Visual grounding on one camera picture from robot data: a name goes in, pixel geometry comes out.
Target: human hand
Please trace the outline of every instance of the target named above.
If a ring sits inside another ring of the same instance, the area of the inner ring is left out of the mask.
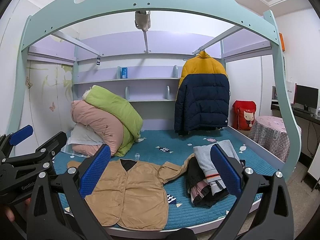
[[[31,201],[30,198],[28,198],[28,199],[26,199],[24,201],[24,203],[26,205],[26,210],[28,209],[28,207],[30,205],[30,201]],[[12,210],[9,207],[7,207],[7,206],[4,207],[4,213],[7,216],[7,218],[10,220],[10,222],[14,221],[14,214],[13,214]]]

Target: computer monitor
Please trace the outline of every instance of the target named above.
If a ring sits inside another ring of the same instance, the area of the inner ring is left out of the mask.
[[[295,103],[303,105],[304,110],[308,110],[308,107],[316,109],[318,106],[318,93],[318,88],[297,85]]]

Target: white paper bag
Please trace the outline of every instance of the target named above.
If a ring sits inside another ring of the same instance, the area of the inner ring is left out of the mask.
[[[296,83],[287,81],[287,91],[289,96],[289,101],[291,104],[294,104],[294,94],[296,91]]]

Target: hanger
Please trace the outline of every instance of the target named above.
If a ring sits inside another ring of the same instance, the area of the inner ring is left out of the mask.
[[[197,55],[194,55],[194,56],[189,56],[189,57],[184,57],[183,58],[183,61],[187,61],[188,59],[191,59],[191,58],[194,58],[194,57],[196,57]]]

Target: floor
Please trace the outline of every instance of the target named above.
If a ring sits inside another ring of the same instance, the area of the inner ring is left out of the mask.
[[[310,186],[308,186],[304,181],[301,182],[306,172],[307,168],[303,164],[297,163],[296,168],[287,183],[293,209],[294,237],[303,230],[320,204],[320,191],[314,190],[311,192]],[[254,215],[255,212],[248,215],[240,233],[249,229]],[[200,233],[197,235],[197,239],[208,240],[213,232],[214,230]],[[127,239],[128,238],[114,237],[114,240]]]

